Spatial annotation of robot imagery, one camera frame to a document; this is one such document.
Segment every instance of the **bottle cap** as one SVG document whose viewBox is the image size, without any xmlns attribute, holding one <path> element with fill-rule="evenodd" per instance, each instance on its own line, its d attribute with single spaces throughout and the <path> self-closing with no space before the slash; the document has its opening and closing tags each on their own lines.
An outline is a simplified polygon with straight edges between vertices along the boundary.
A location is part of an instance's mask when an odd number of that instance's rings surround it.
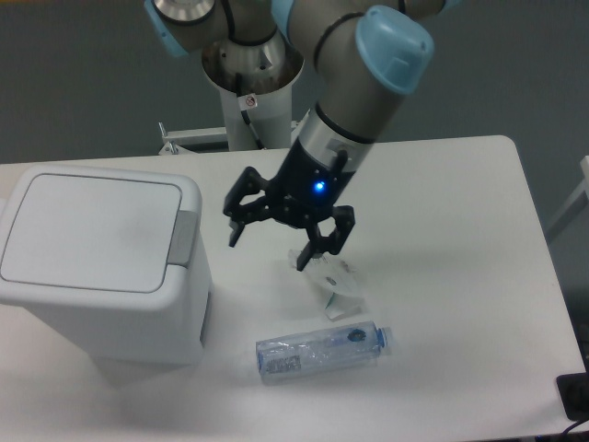
<svg viewBox="0 0 589 442">
<path fill-rule="evenodd" d="M 393 331 L 390 330 L 390 327 L 377 329 L 376 337 L 378 339 L 378 344 L 383 348 L 389 347 L 393 343 Z"/>
</svg>

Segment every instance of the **white trash bin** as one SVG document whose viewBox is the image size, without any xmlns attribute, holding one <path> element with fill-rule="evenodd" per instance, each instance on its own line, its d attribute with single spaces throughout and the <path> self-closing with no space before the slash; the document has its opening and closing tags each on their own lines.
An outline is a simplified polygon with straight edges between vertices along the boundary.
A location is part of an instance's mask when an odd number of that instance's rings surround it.
<svg viewBox="0 0 589 442">
<path fill-rule="evenodd" d="M 0 215 L 0 303 L 92 356 L 195 364 L 212 280 L 183 176 L 36 166 Z"/>
</svg>

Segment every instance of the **blue led light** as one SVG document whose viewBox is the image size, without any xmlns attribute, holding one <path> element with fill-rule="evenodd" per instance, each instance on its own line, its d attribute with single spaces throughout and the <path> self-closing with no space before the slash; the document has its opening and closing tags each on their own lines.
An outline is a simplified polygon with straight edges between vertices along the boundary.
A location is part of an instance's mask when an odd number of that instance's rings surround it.
<svg viewBox="0 0 589 442">
<path fill-rule="evenodd" d="M 325 191 L 325 181 L 318 181 L 315 183 L 315 193 L 323 193 Z"/>
</svg>

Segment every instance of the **black object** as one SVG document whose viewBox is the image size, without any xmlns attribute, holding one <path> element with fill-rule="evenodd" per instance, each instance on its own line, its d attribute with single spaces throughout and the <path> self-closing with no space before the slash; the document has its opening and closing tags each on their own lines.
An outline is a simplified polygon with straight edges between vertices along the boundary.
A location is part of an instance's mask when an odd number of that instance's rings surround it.
<svg viewBox="0 0 589 442">
<path fill-rule="evenodd" d="M 589 374 L 558 376 L 556 384 L 567 417 L 572 421 L 589 419 Z"/>
<path fill-rule="evenodd" d="M 223 213 L 231 218 L 233 228 L 229 246 L 235 247 L 247 224 L 273 218 L 306 230 L 309 242 L 296 262 L 299 272 L 314 256 L 340 253 L 355 224 L 352 207 L 333 206 L 353 176 L 353 172 L 343 172 L 347 161 L 348 154 L 342 149 L 327 169 L 296 140 L 273 179 L 265 180 L 254 168 L 246 168 L 225 198 Z M 264 195 L 256 201 L 241 204 L 246 196 L 260 192 Z M 330 217 L 335 228 L 323 237 L 318 223 Z"/>
</svg>

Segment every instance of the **black cable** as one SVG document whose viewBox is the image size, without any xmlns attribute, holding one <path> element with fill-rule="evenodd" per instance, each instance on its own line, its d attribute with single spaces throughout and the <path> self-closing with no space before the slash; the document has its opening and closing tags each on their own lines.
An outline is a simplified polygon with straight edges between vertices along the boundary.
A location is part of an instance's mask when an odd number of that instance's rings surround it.
<svg viewBox="0 0 589 442">
<path fill-rule="evenodd" d="M 566 436 L 569 434 L 569 432 L 571 430 L 574 430 L 579 425 L 583 425 L 585 422 L 589 422 L 589 417 L 587 417 L 585 419 L 581 419 L 580 421 L 577 421 L 574 424 L 572 424 L 571 426 L 569 426 L 566 430 L 564 430 L 562 433 L 560 433 L 560 436 L 558 439 L 556 439 L 556 442 L 562 442 L 562 441 L 566 440 Z"/>
<path fill-rule="evenodd" d="M 243 91 L 241 89 L 241 81 L 242 81 L 241 74 L 236 74 L 236 95 L 238 98 L 243 95 Z M 258 149 L 259 150 L 266 150 L 266 146 L 260 140 L 260 136 L 258 135 L 258 131 L 256 131 L 256 128 L 251 123 L 251 119 L 249 118 L 249 114 L 248 114 L 247 110 L 241 111 L 241 118 L 243 118 L 243 122 L 249 128 L 249 132 L 251 133 L 251 136 L 254 139 L 254 142 L 256 143 L 256 146 L 258 147 Z"/>
</svg>

